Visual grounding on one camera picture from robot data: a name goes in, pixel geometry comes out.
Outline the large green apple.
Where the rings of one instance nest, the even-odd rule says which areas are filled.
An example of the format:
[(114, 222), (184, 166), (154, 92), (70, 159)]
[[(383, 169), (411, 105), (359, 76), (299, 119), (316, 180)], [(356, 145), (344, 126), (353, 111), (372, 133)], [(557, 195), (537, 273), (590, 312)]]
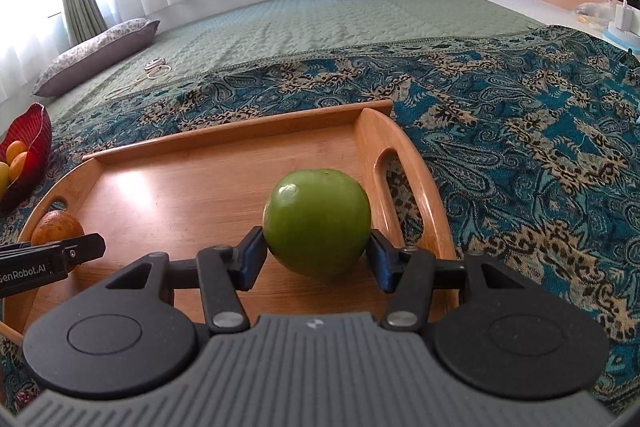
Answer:
[(371, 207), (354, 178), (335, 169), (288, 173), (273, 187), (262, 233), (286, 269), (332, 280), (352, 269), (371, 235)]

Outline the wooden serving tray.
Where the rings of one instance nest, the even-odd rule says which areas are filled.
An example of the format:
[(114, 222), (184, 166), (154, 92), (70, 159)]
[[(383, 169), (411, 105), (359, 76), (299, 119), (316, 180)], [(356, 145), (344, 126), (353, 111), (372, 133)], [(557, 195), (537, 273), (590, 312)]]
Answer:
[(430, 170), (397, 124), (387, 101), (326, 107), (183, 132), (104, 150), (43, 196), (21, 231), (62, 202), (87, 232), (101, 234), (105, 255), (66, 280), (4, 299), (1, 332), (20, 343), (40, 315), (152, 251), (172, 259), (234, 245), (262, 221), (276, 183), (296, 169), (344, 171), (366, 189), (372, 223), (395, 245), (404, 241), (386, 169), (397, 159), (416, 200), (419, 245), (437, 257), (456, 254)]

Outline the floral grey pillow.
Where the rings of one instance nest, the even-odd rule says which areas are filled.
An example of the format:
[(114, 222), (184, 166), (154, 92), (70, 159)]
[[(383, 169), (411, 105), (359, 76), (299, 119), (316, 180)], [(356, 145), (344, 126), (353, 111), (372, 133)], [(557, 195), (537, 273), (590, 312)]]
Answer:
[(119, 23), (60, 54), (38, 77), (32, 94), (57, 98), (149, 46), (159, 20)]

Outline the brownish orange round fruit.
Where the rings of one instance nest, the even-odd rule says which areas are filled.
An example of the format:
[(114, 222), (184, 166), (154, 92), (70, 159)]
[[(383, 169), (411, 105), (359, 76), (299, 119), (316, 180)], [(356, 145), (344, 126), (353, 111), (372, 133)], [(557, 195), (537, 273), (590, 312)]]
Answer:
[(40, 246), (73, 239), (84, 234), (82, 225), (71, 213), (64, 210), (51, 210), (40, 219), (34, 228), (30, 243), (32, 246)]

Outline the orange fruit in bowl front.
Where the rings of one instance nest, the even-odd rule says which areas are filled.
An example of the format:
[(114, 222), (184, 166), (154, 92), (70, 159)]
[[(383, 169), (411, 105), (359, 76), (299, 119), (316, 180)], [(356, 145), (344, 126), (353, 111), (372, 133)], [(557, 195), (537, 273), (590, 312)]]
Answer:
[(24, 152), (17, 154), (12, 160), (11, 165), (9, 165), (9, 179), (11, 183), (21, 176), (27, 156), (28, 152), (24, 150)]

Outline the green quilted bedspread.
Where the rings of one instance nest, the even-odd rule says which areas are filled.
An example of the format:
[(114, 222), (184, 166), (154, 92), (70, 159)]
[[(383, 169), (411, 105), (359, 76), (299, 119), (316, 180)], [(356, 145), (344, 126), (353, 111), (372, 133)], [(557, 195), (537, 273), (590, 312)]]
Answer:
[(271, 0), (164, 31), (47, 109), (60, 121), (130, 92), (261, 58), (410, 39), (491, 37), (539, 26), (488, 0)]

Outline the teal paisley cloth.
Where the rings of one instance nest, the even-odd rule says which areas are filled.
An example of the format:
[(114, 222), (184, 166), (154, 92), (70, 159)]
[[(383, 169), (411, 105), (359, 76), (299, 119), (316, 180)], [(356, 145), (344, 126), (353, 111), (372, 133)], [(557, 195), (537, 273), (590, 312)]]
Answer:
[(85, 155), (294, 110), (388, 100), (430, 168), (459, 254), (487, 251), (610, 338), (594, 396), (639, 399), (639, 62), (582, 31), (371, 43), (199, 69), (53, 127), (44, 180), (1, 218), (13, 243)]

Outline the yellow lemon in bowl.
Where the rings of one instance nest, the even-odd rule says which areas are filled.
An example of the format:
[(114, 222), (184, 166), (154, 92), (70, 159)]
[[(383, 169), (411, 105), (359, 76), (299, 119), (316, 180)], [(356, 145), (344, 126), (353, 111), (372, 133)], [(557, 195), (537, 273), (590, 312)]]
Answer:
[(10, 166), (6, 165), (5, 162), (0, 161), (0, 199), (3, 198), (4, 194), (6, 194), (6, 190), (10, 183)]

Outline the orange fruit in bowl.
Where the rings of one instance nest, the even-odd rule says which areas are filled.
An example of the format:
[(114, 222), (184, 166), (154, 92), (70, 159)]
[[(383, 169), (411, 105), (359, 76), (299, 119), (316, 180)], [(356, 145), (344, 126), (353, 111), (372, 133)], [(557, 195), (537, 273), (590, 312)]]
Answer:
[(6, 148), (6, 163), (11, 166), (13, 161), (21, 155), (21, 153), (25, 153), (28, 150), (27, 145), (20, 141), (16, 140), (9, 144)]
[(11, 183), (21, 176), (27, 156), (28, 152), (24, 150), (24, 152), (17, 154), (12, 160), (11, 165), (9, 165), (9, 179)]

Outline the red leaf-shaped bowl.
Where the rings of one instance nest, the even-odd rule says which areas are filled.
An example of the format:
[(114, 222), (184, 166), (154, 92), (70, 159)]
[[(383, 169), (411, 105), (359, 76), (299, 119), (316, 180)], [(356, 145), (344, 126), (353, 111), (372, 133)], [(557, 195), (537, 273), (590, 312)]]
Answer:
[(43, 179), (47, 170), (52, 145), (52, 124), (47, 109), (32, 103), (25, 113), (14, 119), (1, 142), (1, 159), (15, 141), (27, 146), (25, 166), (1, 197), (1, 210), (9, 212), (30, 194)]

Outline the orange fruit in bowl rear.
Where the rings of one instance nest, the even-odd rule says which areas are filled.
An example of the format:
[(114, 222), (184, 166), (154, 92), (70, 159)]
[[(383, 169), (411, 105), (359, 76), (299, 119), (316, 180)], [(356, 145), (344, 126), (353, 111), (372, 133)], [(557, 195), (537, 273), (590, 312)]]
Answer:
[(11, 166), (13, 161), (21, 155), (21, 153), (25, 153), (28, 150), (27, 145), (20, 141), (16, 140), (9, 144), (6, 148), (6, 163)]

